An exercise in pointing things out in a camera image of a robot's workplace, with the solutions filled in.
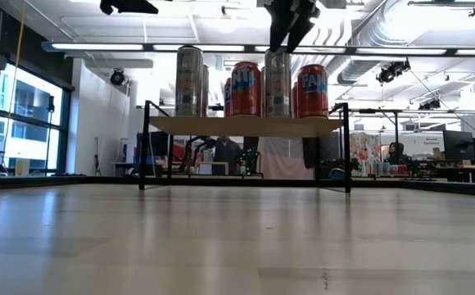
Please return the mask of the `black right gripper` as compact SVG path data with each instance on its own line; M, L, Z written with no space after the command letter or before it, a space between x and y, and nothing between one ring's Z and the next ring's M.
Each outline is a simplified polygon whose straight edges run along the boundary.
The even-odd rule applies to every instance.
M277 52L288 35L286 53L292 53L312 30L319 15L316 0L261 0L270 15L269 50Z

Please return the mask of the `black ceiling track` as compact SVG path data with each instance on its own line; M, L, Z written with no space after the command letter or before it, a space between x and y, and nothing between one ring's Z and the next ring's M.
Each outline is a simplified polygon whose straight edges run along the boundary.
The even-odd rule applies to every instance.
M413 7L449 7L449 8L468 8L471 11L469 16L475 16L475 0L409 0L408 6Z

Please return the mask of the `black desk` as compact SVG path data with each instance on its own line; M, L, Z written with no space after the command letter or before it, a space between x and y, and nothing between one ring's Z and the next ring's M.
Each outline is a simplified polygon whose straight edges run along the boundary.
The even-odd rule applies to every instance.
M437 169L439 178L449 182L462 182L475 184L475 166L447 166Z

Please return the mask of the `white sign board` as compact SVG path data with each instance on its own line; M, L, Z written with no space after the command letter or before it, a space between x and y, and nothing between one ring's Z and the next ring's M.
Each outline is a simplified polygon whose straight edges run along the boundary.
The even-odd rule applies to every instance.
M437 153L445 151L442 132L412 133L403 137L405 153L412 157L435 157Z

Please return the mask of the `wooden shelf with black legs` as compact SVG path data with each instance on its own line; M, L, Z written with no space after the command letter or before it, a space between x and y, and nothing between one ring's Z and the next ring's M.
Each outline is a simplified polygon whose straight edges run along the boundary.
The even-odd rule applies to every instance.
M150 109L160 107L151 101L146 101L143 112L142 130L142 150L139 162L139 179L147 178L147 148L149 144L149 127L153 126L166 132L169 136L169 155L166 179L171 180L173 146L175 135L201 135L201 136L243 136L243 137L279 137L279 138L316 138L330 134L336 129L343 128L344 142L344 168L345 176L343 180L346 193L351 191L351 159L350 159L350 137L349 118L341 120L323 118L259 118L259 117L189 117L189 116L151 116ZM312 180L322 180L320 178L320 155L316 155L315 176Z

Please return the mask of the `black metal table frame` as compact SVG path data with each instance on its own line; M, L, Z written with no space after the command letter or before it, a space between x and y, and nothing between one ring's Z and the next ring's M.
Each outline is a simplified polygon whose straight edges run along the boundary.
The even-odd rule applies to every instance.
M239 177L207 178L119 178L95 176L49 176L49 177L2 177L0 189L35 188L71 184L122 184L122 185L183 185L183 186L229 186L229 187L261 187L261 188L343 188L340 180L273 180ZM412 189L438 193L467 194L475 196L475 184L428 182L415 180L365 180L353 179L350 188L392 188Z

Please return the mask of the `person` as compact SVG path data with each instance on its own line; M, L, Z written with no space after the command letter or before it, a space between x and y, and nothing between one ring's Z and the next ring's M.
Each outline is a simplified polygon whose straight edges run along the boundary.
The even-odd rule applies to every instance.
M385 162L389 162L391 165L405 165L411 162L411 157L405 154L405 146L403 143L391 143L388 153L389 155Z
M213 175L238 175L239 164L237 156L242 149L227 136L220 136L215 142L214 161L217 165L212 166Z

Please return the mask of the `dark window frame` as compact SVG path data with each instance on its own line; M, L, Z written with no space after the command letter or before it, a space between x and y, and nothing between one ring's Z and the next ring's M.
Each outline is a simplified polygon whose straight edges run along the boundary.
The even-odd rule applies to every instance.
M45 175L50 96L55 111L47 175L54 175L66 165L70 93L10 63L0 70L0 175Z

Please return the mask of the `black overhead frame bar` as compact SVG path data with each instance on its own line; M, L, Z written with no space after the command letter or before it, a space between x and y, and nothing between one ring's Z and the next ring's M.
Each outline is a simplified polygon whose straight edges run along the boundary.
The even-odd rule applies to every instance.
M367 133L440 133L443 130L475 134L475 111L352 109L348 116L355 131Z

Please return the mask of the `beige hanging cloth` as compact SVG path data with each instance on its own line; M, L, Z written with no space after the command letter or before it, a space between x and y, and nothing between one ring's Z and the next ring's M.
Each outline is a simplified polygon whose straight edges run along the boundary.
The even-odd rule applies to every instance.
M301 138L261 137L258 142L259 168L264 179L312 180L314 169L304 162Z

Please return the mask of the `black tripod stand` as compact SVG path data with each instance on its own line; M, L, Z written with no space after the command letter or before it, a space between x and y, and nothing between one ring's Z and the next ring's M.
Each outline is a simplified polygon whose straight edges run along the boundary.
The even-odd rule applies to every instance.
M54 97L50 96L48 99L47 105L47 113L48 113L48 128L47 128L47 151L45 156L45 166L44 166L44 174L48 175L48 162L49 162L49 155L50 155L50 143L51 143L51 133L52 133L52 117L55 111L54 105Z

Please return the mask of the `silver ventilation duct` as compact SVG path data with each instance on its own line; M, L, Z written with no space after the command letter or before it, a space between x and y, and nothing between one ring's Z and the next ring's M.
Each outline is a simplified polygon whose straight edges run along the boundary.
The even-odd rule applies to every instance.
M369 19L356 27L347 41L352 47L407 47L429 29L444 22L448 7L417 6L427 0L384 0ZM327 72L339 84L354 84L375 66L392 61L390 57L335 56Z

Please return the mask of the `long ceiling light strip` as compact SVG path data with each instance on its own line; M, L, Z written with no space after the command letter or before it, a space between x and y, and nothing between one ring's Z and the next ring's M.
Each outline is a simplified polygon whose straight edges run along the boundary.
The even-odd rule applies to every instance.
M176 43L52 43L43 42L46 52L176 52L182 46ZM203 52L264 53L266 45L252 44L197 44ZM369 57L458 57L475 58L475 48L418 48L418 47L353 47L353 46L300 46L293 51L299 55L369 56Z

